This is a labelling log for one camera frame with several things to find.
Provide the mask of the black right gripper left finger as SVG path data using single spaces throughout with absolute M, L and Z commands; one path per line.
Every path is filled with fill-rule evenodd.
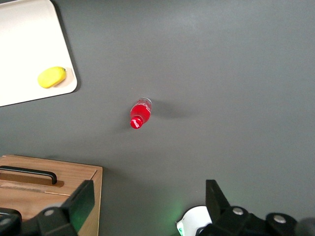
M 19 211 L 0 209 L 2 236 L 77 236 L 95 205 L 94 182 L 83 181 L 61 204 L 22 220 Z

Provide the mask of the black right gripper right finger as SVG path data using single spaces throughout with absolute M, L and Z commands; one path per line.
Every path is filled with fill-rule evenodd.
M 313 236 L 315 219 L 295 218 L 279 212 L 260 219 L 240 206 L 231 206 L 215 180 L 206 181 L 206 208 L 212 220 L 200 236 Z

